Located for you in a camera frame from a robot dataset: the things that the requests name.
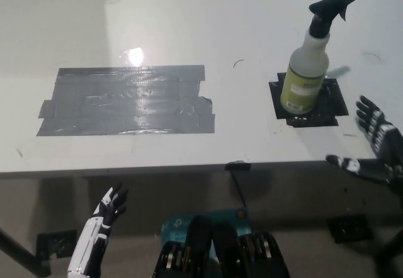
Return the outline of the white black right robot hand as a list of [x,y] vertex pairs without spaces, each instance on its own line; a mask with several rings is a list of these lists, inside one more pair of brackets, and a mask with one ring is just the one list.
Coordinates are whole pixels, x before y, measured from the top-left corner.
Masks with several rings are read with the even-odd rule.
[[327,155],[326,162],[364,181],[387,187],[402,198],[402,134],[384,112],[365,96],[356,102],[358,126],[376,156],[374,163]]

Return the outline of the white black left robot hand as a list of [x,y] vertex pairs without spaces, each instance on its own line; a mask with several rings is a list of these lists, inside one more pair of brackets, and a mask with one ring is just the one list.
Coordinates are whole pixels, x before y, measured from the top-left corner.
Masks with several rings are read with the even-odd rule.
[[111,227],[126,211],[127,189],[117,184],[108,189],[87,220],[67,269],[67,277],[100,277],[101,263]]

